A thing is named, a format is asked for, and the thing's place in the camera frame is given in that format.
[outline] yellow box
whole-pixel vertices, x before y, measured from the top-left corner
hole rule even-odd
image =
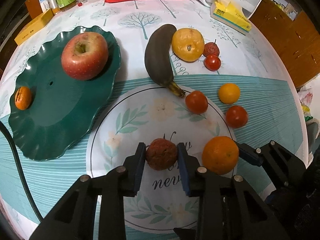
[[[53,14],[51,9],[46,12],[38,15],[31,22],[29,22],[23,29],[19,32],[14,41],[18,44],[22,44],[27,39],[29,39],[33,34],[41,30],[43,27],[47,25],[47,23],[52,19]]]

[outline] red cherry tomato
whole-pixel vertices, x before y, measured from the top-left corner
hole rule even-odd
[[[194,114],[203,114],[208,109],[208,100],[200,91],[193,91],[185,99],[188,110]]]
[[[226,123],[232,128],[240,128],[248,122],[248,113],[242,106],[232,106],[226,112]]]
[[[211,71],[217,71],[221,67],[221,60],[216,55],[210,54],[205,58],[204,66]]]

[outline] green plate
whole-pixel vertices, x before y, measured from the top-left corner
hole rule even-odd
[[[68,41],[83,32],[100,33],[109,49],[103,71],[88,81],[70,78],[60,61]],[[99,109],[107,103],[120,62],[115,37],[98,26],[78,26],[44,43],[39,52],[28,59],[10,98],[9,124],[23,155],[36,161],[55,159],[79,141],[90,130]],[[14,95],[21,86],[29,87],[33,95],[31,106],[24,111],[14,104]]]

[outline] red apple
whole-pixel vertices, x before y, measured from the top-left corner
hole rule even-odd
[[[61,55],[61,64],[70,77],[88,80],[101,72],[108,56],[105,38],[99,33],[85,32],[67,43]]]

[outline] silver rivet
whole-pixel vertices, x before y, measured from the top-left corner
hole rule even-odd
[[[197,171],[198,171],[199,173],[206,173],[206,172],[207,172],[207,169],[206,169],[205,167],[200,166],[200,167],[198,167]]]
[[[125,172],[125,167],[124,166],[119,166],[116,168],[116,171],[121,173],[121,172]]]
[[[85,181],[87,181],[89,178],[90,178],[90,176],[87,175],[87,174],[85,174],[85,175],[80,176],[80,181],[81,181],[81,182],[85,182]]]
[[[235,175],[233,178],[234,178],[234,180],[237,181],[237,182],[243,181],[243,178],[242,178],[242,176],[240,176],[240,175]]]

